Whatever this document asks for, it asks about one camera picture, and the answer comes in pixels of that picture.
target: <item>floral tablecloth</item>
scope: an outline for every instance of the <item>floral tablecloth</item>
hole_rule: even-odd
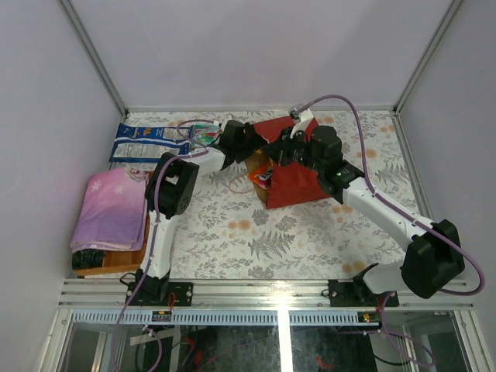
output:
[[[126,124],[174,126],[185,119],[222,121],[227,115],[242,122],[259,122],[286,112],[132,113]],[[320,125],[336,128],[345,158],[361,167],[351,112],[315,112],[315,117]],[[362,111],[360,118],[373,182],[406,207],[416,209],[389,112]],[[152,164],[139,167],[154,169]],[[234,164],[197,180],[194,197],[174,235],[171,277],[349,278],[369,264],[388,264],[404,256],[370,220],[333,199],[266,210],[243,174],[244,164]]]

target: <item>mounting plate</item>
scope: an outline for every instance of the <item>mounting plate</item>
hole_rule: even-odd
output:
[[[132,282],[128,284],[129,291],[133,292],[137,283]],[[131,306],[169,306],[170,298],[172,294],[175,294],[174,307],[189,307],[193,301],[193,283],[188,282],[169,282],[167,294],[164,296],[162,301],[158,301],[156,296],[152,296],[146,291],[138,291],[136,296],[133,298],[129,305]]]
[[[376,307],[380,299],[384,300],[388,293],[372,293],[363,282],[329,281],[329,300],[333,308]],[[398,296],[395,295],[387,300],[386,307],[397,308],[399,305]]]

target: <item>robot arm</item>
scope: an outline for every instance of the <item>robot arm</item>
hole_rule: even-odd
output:
[[[155,210],[155,201],[153,200],[157,178],[162,168],[174,155],[165,153],[153,172],[145,192],[150,225],[153,228],[150,229],[145,256],[136,272],[135,281],[128,284],[128,297],[135,291],[145,273],[146,276],[138,288],[136,296],[133,297],[131,305],[163,304],[167,300],[174,231],[179,215],[189,206],[197,177],[220,171],[234,161],[243,161],[267,144],[265,139],[255,133],[250,124],[229,120],[220,126],[223,134],[220,137],[219,145],[210,146],[208,153],[200,157],[176,160],[166,169],[164,179],[160,182],[158,211]],[[160,214],[160,222],[158,226],[155,226],[157,213]],[[153,238],[151,232],[155,227],[157,227],[157,231]]]
[[[136,272],[137,282],[151,260],[140,288],[145,297],[152,298],[152,302],[156,303],[166,298],[174,230],[178,216],[189,206],[197,176],[220,171],[233,161],[241,162],[260,148],[280,166],[296,161],[313,169],[326,194],[364,214],[406,252],[404,261],[380,266],[376,263],[355,276],[355,292],[378,295],[386,291],[409,289],[419,297],[430,298],[464,270],[463,257],[458,252],[375,197],[367,186],[363,172],[343,159],[341,139],[334,128],[318,126],[312,131],[310,140],[307,140],[305,129],[312,121],[313,114],[309,110],[301,114],[293,111],[290,116],[295,125],[284,129],[279,139],[271,144],[257,135],[250,124],[230,120],[221,125],[223,134],[219,145],[210,147],[208,154],[177,160],[169,166],[165,174],[167,179],[162,180],[159,190],[160,224],[155,238],[156,248],[151,257],[152,239],[148,239],[145,258]],[[146,190],[152,224],[157,217],[153,201],[157,175],[173,156],[169,153],[162,156]],[[405,210],[405,207],[392,198],[382,195],[392,205]],[[414,212],[408,214],[414,217],[414,221],[432,226],[435,231],[460,245],[458,232],[451,222],[443,220],[436,224]],[[129,285],[131,291],[134,285],[136,283]]]
[[[421,298],[430,298],[464,270],[462,255],[417,226],[416,222],[431,226],[459,246],[454,224],[447,220],[434,223],[408,211],[384,193],[377,193],[375,187],[369,187],[363,172],[343,159],[341,139],[334,128],[318,126],[307,141],[305,129],[313,119],[310,110],[301,114],[294,110],[290,116],[295,122],[294,127],[283,131],[278,141],[264,146],[263,151],[281,166],[296,161],[313,169],[326,194],[368,217],[406,252],[404,261],[380,266],[374,264],[366,268],[354,278],[357,286],[373,294],[409,289]],[[375,197],[376,194],[411,218],[407,219],[387,206]]]

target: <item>pink towel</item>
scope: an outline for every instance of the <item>pink towel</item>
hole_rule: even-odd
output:
[[[147,181],[147,172],[126,168],[91,176],[72,236],[72,251],[140,250],[146,221]]]

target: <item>blue package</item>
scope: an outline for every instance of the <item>blue package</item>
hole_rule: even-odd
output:
[[[180,128],[192,138],[195,127]],[[190,151],[191,144],[177,133],[177,127],[132,127],[120,123],[115,136],[111,162],[157,163],[162,154],[169,152],[183,155]]]

